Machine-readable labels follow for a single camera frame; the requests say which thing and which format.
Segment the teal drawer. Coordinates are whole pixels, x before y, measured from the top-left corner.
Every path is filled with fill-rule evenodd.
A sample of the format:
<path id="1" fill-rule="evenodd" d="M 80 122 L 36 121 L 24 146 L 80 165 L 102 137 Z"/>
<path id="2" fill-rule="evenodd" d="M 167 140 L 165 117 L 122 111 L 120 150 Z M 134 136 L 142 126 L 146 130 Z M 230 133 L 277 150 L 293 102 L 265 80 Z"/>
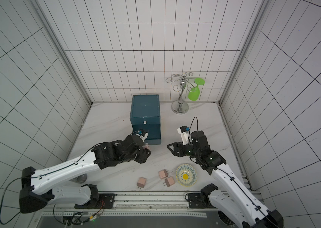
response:
<path id="1" fill-rule="evenodd" d="M 149 145 L 160 145 L 161 144 L 161 127 L 160 124 L 133 124 L 133 132 L 139 130 L 146 131 L 148 133 L 145 143 Z"/>

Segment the teal drawer cabinet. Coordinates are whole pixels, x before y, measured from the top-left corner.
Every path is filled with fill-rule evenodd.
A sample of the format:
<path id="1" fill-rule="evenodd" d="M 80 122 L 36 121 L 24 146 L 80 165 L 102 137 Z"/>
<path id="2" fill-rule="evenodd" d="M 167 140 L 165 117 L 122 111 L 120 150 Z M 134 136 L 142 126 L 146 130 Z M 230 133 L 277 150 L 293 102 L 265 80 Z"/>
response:
<path id="1" fill-rule="evenodd" d="M 130 112 L 132 125 L 160 124 L 159 95 L 134 95 Z"/>

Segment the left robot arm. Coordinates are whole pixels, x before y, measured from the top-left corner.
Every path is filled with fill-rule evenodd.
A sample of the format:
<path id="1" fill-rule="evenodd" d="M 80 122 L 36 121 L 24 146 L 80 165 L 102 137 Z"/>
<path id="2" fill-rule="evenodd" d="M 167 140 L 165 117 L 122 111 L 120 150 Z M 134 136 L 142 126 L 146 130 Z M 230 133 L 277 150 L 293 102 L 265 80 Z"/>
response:
<path id="1" fill-rule="evenodd" d="M 151 155 L 150 149 L 144 145 L 147 137 L 148 133 L 140 129 L 123 141 L 98 143 L 82 156 L 61 164 L 41 170 L 33 167 L 23 169 L 19 196 L 20 212 L 28 214 L 56 203 L 74 203 L 85 209 L 97 207 L 100 196 L 96 185 L 73 187 L 64 186 L 64 183 L 125 162 L 145 163 Z"/>

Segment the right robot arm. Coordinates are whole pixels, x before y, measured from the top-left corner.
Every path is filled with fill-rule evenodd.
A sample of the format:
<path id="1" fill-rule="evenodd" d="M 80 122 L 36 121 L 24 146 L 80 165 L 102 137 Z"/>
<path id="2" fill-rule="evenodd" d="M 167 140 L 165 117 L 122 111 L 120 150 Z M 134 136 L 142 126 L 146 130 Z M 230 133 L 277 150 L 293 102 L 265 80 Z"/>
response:
<path id="1" fill-rule="evenodd" d="M 245 187 L 220 153 L 211 149 L 203 131 L 178 130 L 182 141 L 171 143 L 168 150 L 176 157 L 188 156 L 216 180 L 201 189 L 202 201 L 222 212 L 239 228 L 282 228 L 284 219 L 271 211 Z"/>

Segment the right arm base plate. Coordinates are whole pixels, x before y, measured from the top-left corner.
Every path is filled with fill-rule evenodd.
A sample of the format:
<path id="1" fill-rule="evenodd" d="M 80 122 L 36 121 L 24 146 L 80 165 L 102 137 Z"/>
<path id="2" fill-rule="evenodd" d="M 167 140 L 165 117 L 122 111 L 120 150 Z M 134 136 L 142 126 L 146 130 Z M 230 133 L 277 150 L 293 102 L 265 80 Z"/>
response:
<path id="1" fill-rule="evenodd" d="M 187 193 L 185 200 L 190 209 L 214 209 L 206 195 L 203 193 Z"/>

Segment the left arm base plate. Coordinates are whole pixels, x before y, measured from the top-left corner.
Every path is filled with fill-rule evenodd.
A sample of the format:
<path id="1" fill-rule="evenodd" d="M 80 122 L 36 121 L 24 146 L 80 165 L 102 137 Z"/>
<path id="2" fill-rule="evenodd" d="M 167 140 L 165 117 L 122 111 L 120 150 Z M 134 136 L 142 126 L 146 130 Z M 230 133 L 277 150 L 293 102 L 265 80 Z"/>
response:
<path id="1" fill-rule="evenodd" d="M 95 194 L 90 197 L 90 201 L 83 205 L 85 209 L 112 209 L 114 205 L 115 194 Z"/>

